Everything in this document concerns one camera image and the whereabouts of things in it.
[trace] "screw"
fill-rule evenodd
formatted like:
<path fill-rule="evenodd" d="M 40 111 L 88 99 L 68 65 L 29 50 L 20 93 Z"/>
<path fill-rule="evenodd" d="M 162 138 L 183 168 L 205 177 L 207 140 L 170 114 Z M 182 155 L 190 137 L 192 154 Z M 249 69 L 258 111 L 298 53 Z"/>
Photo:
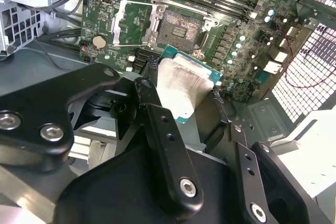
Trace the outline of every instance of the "screw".
<path fill-rule="evenodd" d="M 21 119 L 18 115 L 12 113 L 0 114 L 0 130 L 13 130 L 20 126 Z"/>
<path fill-rule="evenodd" d="M 149 38 L 149 42 L 152 43 L 152 44 L 154 44 L 156 42 L 156 38 L 154 36 L 151 36 Z"/>
<path fill-rule="evenodd" d="M 114 76 L 113 72 L 110 69 L 105 69 L 104 73 L 107 74 L 108 76 Z"/>
<path fill-rule="evenodd" d="M 262 144 L 261 146 L 265 152 L 269 152 L 269 148 L 265 144 Z"/>
<path fill-rule="evenodd" d="M 64 136 L 63 130 L 54 124 L 48 124 L 42 127 L 40 135 L 47 141 L 56 142 Z"/>
<path fill-rule="evenodd" d="M 196 195 L 196 187 L 189 179 L 181 179 L 180 189 L 186 196 L 190 198 L 195 197 Z"/>
<path fill-rule="evenodd" d="M 261 222 L 265 223 L 266 222 L 266 214 L 263 211 L 261 207 L 259 207 L 257 204 L 252 203 L 251 204 L 251 210 L 253 215 Z"/>

